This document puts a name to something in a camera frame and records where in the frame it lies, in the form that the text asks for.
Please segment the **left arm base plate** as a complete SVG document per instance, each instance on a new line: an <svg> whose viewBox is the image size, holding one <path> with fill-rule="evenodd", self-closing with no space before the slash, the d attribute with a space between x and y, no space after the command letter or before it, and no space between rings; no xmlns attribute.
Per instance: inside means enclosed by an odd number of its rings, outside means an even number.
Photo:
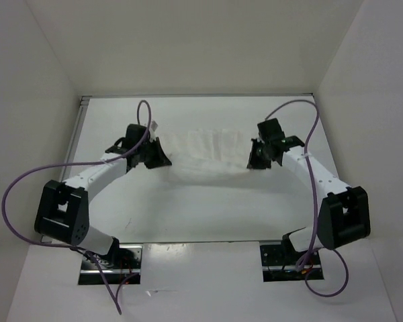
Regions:
<svg viewBox="0 0 403 322"><path fill-rule="evenodd" d="M123 244L122 257L113 263L97 257L107 282L116 286L121 282L140 284L143 248L142 244ZM81 261L78 285L104 285L97 266L86 256Z"/></svg>

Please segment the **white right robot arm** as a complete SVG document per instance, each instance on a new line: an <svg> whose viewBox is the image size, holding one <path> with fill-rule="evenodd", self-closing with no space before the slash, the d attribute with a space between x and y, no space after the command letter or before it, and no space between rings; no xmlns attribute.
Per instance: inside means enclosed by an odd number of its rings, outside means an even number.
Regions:
<svg viewBox="0 0 403 322"><path fill-rule="evenodd" d="M313 226L283 236L284 261L295 264L308 250L335 250L369 236L369 201L362 187L351 187L337 178L309 153L300 138L287 137L277 119L262 121L257 127L259 137L251 140L247 168L265 170L279 164L312 190L316 206Z"/></svg>

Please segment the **white pleated skirt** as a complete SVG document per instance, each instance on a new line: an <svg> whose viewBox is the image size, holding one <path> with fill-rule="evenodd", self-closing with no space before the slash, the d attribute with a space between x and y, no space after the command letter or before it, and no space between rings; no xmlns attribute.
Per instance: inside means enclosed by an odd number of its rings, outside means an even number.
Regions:
<svg viewBox="0 0 403 322"><path fill-rule="evenodd" d="M159 170L162 179L177 184L205 185L249 174L248 133L233 129L197 129L164 133L161 146L172 165Z"/></svg>

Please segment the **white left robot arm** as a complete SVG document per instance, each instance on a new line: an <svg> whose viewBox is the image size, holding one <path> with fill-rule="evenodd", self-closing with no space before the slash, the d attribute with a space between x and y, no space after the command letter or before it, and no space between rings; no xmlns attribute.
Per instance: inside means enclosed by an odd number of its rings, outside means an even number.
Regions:
<svg viewBox="0 0 403 322"><path fill-rule="evenodd" d="M157 125L130 124L100 160L62 182L50 180L43 188L34 229L69 246L91 252L105 268L113 268L128 252L117 238L94 228L89 222L89 204L114 180L139 164L147 169L170 166L159 138Z"/></svg>

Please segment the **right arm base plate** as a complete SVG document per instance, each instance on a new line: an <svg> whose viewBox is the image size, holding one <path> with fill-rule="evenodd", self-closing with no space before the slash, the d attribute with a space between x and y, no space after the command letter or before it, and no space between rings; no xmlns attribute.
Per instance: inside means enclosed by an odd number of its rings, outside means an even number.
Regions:
<svg viewBox="0 0 403 322"><path fill-rule="evenodd" d="M259 244L263 282L290 282L305 280L324 280L320 256L312 254L301 271L296 270L296 262L302 253L286 254L280 241Z"/></svg>

